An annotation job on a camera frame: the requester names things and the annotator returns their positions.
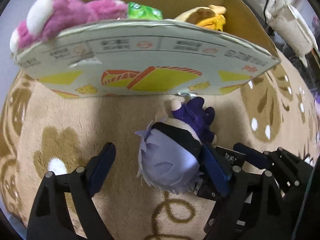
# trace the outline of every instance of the pink and white plush toy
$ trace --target pink and white plush toy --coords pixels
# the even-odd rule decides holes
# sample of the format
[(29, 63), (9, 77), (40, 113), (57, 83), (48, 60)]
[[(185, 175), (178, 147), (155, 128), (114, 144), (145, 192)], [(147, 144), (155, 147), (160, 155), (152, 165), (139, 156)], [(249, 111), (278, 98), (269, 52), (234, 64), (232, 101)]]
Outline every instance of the pink and white plush toy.
[(124, 17), (128, 6), (120, 0), (37, 0), (27, 19), (13, 31), (10, 49), (17, 53), (38, 41), (56, 37), (62, 30), (99, 20)]

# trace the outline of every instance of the cardboard box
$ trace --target cardboard box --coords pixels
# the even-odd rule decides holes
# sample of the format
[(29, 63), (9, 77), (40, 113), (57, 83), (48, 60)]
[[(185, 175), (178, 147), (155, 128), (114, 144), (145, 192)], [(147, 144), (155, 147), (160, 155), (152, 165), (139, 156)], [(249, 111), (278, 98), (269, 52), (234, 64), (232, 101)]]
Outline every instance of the cardboard box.
[(174, 20), (111, 20), (64, 30), (16, 55), (31, 77), (66, 98), (226, 94), (280, 63), (276, 48), (241, 0), (124, 0), (175, 18), (197, 6), (225, 6), (223, 32)]

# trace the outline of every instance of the yellow plush toy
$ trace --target yellow plush toy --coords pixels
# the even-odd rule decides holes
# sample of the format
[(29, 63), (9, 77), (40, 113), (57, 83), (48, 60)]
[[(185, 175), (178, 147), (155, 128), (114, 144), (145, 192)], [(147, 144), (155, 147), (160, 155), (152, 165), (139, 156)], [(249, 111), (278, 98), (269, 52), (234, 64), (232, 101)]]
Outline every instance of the yellow plush toy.
[(223, 31), (226, 19), (223, 16), (227, 9), (223, 6), (209, 5), (188, 10), (175, 18), (177, 21), (188, 22), (199, 27)]

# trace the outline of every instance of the plush doll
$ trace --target plush doll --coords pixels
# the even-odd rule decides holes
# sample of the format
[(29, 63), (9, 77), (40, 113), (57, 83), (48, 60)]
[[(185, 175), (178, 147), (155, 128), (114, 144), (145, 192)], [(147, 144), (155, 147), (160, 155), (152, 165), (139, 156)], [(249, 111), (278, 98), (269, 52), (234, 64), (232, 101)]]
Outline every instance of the plush doll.
[(192, 23), (211, 30), (223, 31), (223, 26), (226, 24), (223, 14), (226, 11), (225, 7), (216, 5), (196, 7), (180, 14), (175, 20)]
[(139, 171), (149, 186), (179, 194), (192, 191), (200, 180), (198, 159), (202, 143), (213, 143), (209, 130), (214, 109), (203, 109), (204, 99), (196, 97), (187, 104), (171, 102), (175, 118), (152, 122), (141, 136), (138, 154)]
[(27, 19), (13, 31), (10, 49), (17, 53), (38, 41), (56, 37), (62, 30), (99, 20), (118, 19), (127, 13), (127, 4), (120, 0), (37, 0)]

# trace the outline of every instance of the beige blanket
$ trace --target beige blanket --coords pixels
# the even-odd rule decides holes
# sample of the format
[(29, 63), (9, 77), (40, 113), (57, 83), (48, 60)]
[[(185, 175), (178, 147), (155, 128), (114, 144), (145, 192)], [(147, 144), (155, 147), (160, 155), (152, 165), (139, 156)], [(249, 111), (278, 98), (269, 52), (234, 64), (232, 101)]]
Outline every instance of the beige blanket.
[[(281, 57), (282, 65), (232, 93), (204, 96), (205, 105), (216, 111), (211, 129), (218, 145), (242, 142), (259, 151), (281, 146), (316, 158), (319, 125), (312, 95)], [(146, 128), (158, 111), (169, 112), (174, 97), (63, 99), (20, 72), (1, 116), (0, 184), (8, 211), (27, 225), (44, 174), (71, 172), (110, 141), (116, 160), (93, 201), (113, 237), (202, 239), (213, 201), (161, 192), (136, 178), (140, 138), (134, 132)], [(67, 201), (76, 231), (84, 235), (70, 195)]]

